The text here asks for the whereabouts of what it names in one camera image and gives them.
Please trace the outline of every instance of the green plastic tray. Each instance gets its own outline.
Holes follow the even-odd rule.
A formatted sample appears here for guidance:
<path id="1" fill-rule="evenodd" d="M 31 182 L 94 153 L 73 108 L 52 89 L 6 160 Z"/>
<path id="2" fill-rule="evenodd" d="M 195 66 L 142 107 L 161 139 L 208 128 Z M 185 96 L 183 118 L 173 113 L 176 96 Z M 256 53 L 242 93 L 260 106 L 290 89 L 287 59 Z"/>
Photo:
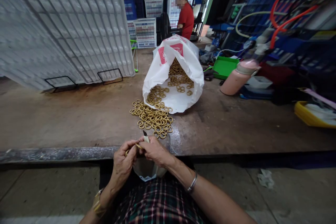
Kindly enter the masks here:
<path id="1" fill-rule="evenodd" d="M 230 73 L 236 69 L 239 59 L 231 59 L 219 56 L 213 66 L 213 70 L 217 73 L 213 73 L 217 79 L 227 79 Z"/>

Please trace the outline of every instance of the yellow plastic container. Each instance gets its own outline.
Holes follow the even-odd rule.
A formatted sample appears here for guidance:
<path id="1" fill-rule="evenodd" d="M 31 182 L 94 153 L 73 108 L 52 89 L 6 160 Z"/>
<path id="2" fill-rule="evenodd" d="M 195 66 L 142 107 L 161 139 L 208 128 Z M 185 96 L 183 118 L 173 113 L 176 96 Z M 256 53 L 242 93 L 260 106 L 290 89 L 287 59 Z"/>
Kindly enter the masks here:
<path id="1" fill-rule="evenodd" d="M 336 125 L 330 125 L 322 121 L 321 119 L 314 116 L 308 109 L 306 109 L 305 105 L 306 101 L 298 101 L 295 104 L 294 112 L 305 124 L 312 127 L 322 127 L 322 128 L 334 128 L 336 129 Z"/>

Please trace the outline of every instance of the gold watch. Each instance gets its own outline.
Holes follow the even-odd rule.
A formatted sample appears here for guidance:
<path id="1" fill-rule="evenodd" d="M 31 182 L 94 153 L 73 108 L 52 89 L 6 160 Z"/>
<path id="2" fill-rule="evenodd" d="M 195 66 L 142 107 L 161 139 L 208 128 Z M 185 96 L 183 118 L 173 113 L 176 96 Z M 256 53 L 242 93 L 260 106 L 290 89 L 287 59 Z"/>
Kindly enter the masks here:
<path id="1" fill-rule="evenodd" d="M 99 190 L 99 192 L 97 192 L 96 196 L 93 199 L 93 210 L 99 218 L 101 218 L 104 215 L 104 213 L 106 213 L 107 210 L 106 208 L 103 208 L 100 204 L 100 195 L 103 190 L 104 188 Z"/>

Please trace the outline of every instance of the person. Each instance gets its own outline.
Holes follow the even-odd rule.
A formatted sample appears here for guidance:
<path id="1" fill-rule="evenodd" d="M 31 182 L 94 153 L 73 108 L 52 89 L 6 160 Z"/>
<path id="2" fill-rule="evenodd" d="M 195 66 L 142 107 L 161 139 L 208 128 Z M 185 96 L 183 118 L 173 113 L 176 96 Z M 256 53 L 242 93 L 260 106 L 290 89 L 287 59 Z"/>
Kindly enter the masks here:
<path id="1" fill-rule="evenodd" d="M 182 37 L 190 40 L 194 28 L 194 12 L 188 0 L 176 0 L 176 5 L 181 9 L 177 28 L 182 28 Z"/>
<path id="2" fill-rule="evenodd" d="M 149 141 L 144 137 L 127 141 L 115 152 L 112 175 L 105 183 L 101 170 L 101 190 L 80 224 L 256 224 L 226 193 L 170 154 L 156 137 L 149 136 Z M 143 154 L 167 169 L 163 178 L 143 182 L 134 173 L 137 155 Z"/>

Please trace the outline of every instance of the man in red shirt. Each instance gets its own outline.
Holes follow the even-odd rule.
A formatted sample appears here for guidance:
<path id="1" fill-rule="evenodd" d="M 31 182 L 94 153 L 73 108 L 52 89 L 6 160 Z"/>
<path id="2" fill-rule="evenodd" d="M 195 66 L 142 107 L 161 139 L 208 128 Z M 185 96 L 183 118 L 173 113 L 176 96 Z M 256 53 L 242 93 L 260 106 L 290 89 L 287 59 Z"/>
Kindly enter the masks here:
<path id="1" fill-rule="evenodd" d="M 182 28 L 182 37 L 190 40 L 194 28 L 194 12 L 188 0 L 176 0 L 176 5 L 181 9 L 177 28 Z"/>

